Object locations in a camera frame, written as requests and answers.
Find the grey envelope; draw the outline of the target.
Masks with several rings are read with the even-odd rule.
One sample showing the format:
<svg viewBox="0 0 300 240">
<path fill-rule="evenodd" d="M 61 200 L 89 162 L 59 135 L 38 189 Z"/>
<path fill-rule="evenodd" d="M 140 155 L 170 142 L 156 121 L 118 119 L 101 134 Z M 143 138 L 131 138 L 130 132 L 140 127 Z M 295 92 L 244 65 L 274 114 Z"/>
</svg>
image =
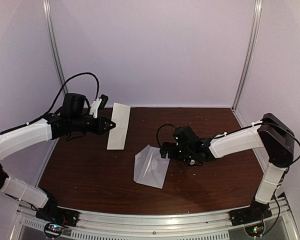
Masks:
<svg viewBox="0 0 300 240">
<path fill-rule="evenodd" d="M 137 184 L 162 189 L 170 159 L 162 158 L 160 149 L 147 145 L 134 159 L 133 181 Z"/>
</svg>

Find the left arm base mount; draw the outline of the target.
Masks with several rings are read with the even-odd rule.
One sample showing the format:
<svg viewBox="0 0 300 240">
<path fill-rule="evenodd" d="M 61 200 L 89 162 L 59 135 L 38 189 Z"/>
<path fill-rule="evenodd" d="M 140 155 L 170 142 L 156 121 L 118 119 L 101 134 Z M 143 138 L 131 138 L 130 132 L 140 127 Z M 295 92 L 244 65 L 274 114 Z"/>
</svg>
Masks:
<svg viewBox="0 0 300 240">
<path fill-rule="evenodd" d="M 60 237 L 70 236 L 71 228 L 77 226 L 79 212 L 65 208 L 58 208 L 56 217 L 48 216 L 43 210 L 37 210 L 35 217 L 46 221 L 43 233 L 48 239 L 55 240 Z"/>
</svg>

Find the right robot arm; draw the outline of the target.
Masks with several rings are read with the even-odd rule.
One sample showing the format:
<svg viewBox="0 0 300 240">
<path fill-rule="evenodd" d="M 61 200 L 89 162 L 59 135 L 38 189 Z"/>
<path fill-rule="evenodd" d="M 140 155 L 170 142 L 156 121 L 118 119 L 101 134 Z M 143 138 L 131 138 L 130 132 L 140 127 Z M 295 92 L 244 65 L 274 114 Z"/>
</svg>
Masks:
<svg viewBox="0 0 300 240">
<path fill-rule="evenodd" d="M 175 127 L 173 142 L 159 143 L 162 158 L 169 158 L 200 166 L 228 155 L 264 149 L 268 156 L 262 180 L 246 210 L 249 220 L 258 220 L 274 198 L 276 190 L 300 157 L 295 156 L 295 146 L 300 145 L 295 134 L 274 114 L 266 113 L 261 120 L 243 128 L 199 137 L 190 126 Z"/>
</svg>

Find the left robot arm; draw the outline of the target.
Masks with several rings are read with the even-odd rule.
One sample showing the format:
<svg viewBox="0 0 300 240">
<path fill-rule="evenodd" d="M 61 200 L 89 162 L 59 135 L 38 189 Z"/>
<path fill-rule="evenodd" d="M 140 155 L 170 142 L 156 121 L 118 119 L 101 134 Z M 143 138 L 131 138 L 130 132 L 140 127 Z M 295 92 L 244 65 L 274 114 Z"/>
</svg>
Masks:
<svg viewBox="0 0 300 240">
<path fill-rule="evenodd" d="M 42 209 L 43 215 L 51 222 L 59 221 L 62 211 L 51 203 L 52 198 L 48 193 L 5 172 L 1 161 L 41 142 L 56 140 L 62 136 L 71 141 L 73 132 L 79 132 L 83 136 L 87 133 L 102 135 L 109 132 L 116 127 L 116 123 L 99 114 L 108 99 L 108 96 L 101 95 L 87 112 L 83 112 L 84 105 L 88 103 L 87 98 L 82 94 L 67 93 L 56 112 L 49 111 L 20 127 L 0 132 L 0 192 Z"/>
</svg>

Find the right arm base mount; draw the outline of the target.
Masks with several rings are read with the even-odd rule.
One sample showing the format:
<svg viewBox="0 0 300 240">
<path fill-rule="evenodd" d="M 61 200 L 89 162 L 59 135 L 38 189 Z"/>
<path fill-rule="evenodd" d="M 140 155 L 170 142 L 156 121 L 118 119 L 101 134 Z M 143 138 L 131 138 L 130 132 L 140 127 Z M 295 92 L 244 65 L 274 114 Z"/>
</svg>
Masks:
<svg viewBox="0 0 300 240">
<path fill-rule="evenodd" d="M 245 233 L 252 238 L 262 236 L 266 230 L 265 219 L 271 216 L 272 211 L 269 208 L 261 210 L 251 206 L 229 212 L 232 226 L 243 225 Z"/>
</svg>

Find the white letter sheet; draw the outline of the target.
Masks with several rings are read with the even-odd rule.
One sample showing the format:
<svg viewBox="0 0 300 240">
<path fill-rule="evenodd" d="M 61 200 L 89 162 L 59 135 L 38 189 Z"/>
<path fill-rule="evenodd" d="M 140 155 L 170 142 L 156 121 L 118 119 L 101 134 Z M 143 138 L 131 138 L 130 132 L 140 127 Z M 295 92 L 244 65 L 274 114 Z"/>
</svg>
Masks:
<svg viewBox="0 0 300 240">
<path fill-rule="evenodd" d="M 113 104 L 111 121 L 114 122 L 116 126 L 109 131 L 107 150 L 124 150 L 130 113 L 130 106 L 116 102 Z"/>
</svg>

